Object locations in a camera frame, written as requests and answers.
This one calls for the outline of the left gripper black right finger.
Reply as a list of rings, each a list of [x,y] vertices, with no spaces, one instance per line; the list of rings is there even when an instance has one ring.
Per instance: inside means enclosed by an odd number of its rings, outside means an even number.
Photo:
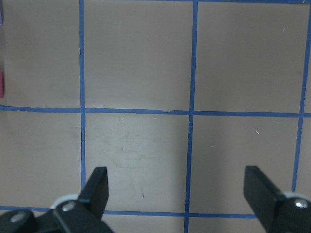
[[[282,192],[257,166],[246,166],[243,194],[267,233],[309,233],[311,200]]]

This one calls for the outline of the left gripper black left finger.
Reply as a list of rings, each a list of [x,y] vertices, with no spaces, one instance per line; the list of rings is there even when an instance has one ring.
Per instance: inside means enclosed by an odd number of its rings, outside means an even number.
[[[102,216],[108,201],[106,167],[96,167],[75,200],[66,200],[53,210],[62,233],[107,233]]]

